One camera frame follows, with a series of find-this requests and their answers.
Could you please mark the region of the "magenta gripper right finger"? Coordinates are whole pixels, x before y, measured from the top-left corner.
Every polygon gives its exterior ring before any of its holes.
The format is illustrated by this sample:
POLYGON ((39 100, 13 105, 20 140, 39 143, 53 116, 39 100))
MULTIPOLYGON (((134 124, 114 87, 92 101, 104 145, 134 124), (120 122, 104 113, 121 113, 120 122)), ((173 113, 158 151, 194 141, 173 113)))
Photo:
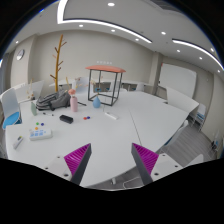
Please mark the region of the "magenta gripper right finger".
POLYGON ((147 185, 152 183, 153 180, 151 177, 151 172, 158 160, 159 155, 136 143, 132 144, 131 153, 143 184, 147 185))

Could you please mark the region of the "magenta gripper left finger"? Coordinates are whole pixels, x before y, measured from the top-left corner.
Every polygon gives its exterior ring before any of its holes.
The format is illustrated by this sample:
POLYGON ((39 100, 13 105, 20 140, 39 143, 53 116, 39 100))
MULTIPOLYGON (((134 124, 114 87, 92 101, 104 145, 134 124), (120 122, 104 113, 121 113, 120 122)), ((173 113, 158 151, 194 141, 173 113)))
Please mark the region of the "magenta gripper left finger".
POLYGON ((86 144, 64 157, 64 160, 72 174, 72 183, 76 185, 81 183, 91 153, 91 144, 86 144))

